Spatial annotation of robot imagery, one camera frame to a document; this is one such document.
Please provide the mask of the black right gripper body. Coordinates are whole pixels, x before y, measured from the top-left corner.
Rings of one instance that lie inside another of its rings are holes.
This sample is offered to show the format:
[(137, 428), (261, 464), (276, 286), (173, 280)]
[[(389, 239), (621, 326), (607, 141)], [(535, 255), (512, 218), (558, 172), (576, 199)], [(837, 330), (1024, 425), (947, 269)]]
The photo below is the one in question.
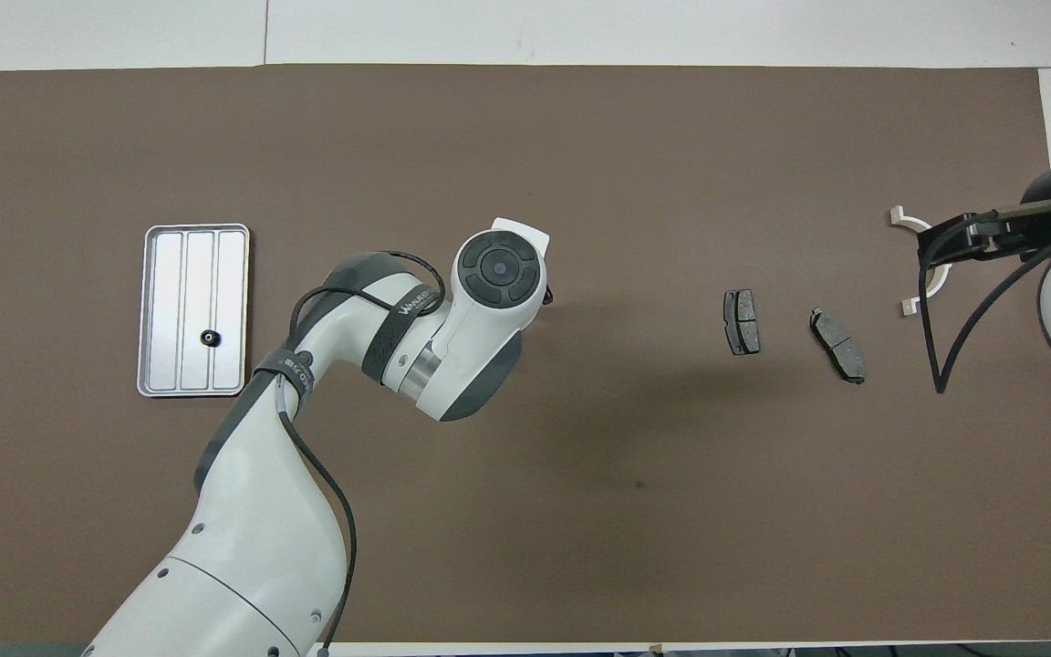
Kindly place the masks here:
[(982, 215), (974, 228), (976, 258), (1029, 258), (1051, 245), (1051, 203), (1021, 203)]

